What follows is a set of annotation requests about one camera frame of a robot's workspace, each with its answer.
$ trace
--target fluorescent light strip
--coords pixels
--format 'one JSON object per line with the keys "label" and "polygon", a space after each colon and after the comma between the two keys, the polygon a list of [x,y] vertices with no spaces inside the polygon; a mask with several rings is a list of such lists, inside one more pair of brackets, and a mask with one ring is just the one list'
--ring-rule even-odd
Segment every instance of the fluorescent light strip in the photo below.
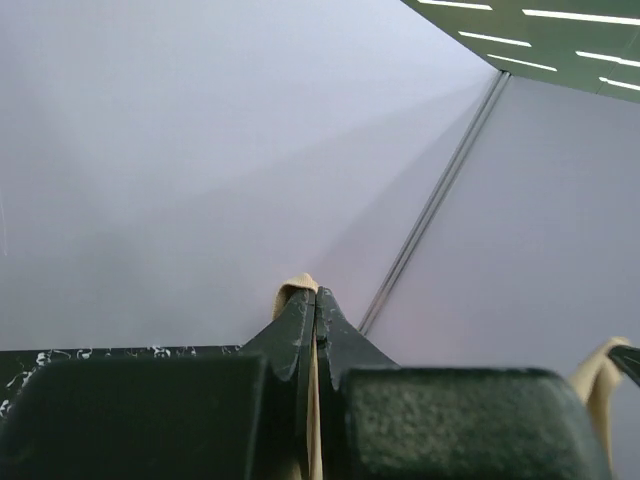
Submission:
{"label": "fluorescent light strip", "polygon": [[458,32],[463,37],[478,38],[480,40],[489,40],[491,42],[508,43],[509,45],[519,45],[521,47],[530,47],[529,42],[521,42],[520,40],[511,40],[510,38],[491,37],[489,35],[480,35],[479,33]]}
{"label": "fluorescent light strip", "polygon": [[599,53],[576,52],[580,57],[593,58],[595,60],[604,60],[606,62],[617,63],[618,65],[627,65],[629,67],[640,67],[640,62],[634,60],[625,60],[624,58],[614,57],[612,55],[600,55]]}
{"label": "fluorescent light strip", "polygon": [[546,10],[522,10],[530,17],[562,18],[564,20],[580,20],[583,22],[617,23],[619,25],[638,25],[640,18],[607,17],[603,15],[587,15],[584,13],[549,12]]}
{"label": "fluorescent light strip", "polygon": [[521,65],[528,65],[530,67],[541,68],[543,70],[551,70],[552,72],[558,71],[557,68],[549,67],[547,65],[540,65],[539,63],[525,62],[524,60],[516,60],[515,58],[501,57],[500,55],[492,55],[490,53],[487,54],[487,57],[497,58],[498,60],[504,60],[505,62],[513,62],[513,63],[519,63]]}
{"label": "fluorescent light strip", "polygon": [[493,10],[489,5],[482,5],[480,3],[446,2],[444,0],[418,0],[418,3],[440,5],[442,7],[472,8],[474,10]]}
{"label": "fluorescent light strip", "polygon": [[634,85],[632,83],[617,82],[615,80],[609,80],[608,78],[604,78],[604,77],[600,77],[600,81],[604,83],[608,83],[609,85],[613,85],[614,87],[622,87],[622,88],[628,88],[630,90],[640,91],[640,85]]}

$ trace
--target marbled black surface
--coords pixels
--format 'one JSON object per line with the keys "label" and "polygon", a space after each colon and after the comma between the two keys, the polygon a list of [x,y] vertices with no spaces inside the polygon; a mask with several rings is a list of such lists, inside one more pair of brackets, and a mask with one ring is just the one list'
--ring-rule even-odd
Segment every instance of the marbled black surface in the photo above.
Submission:
{"label": "marbled black surface", "polygon": [[13,406],[20,390],[31,376],[51,362],[86,360],[88,358],[170,358],[191,355],[225,355],[240,346],[216,347],[140,347],[140,348],[84,348],[68,350],[22,350],[0,352],[0,425]]}

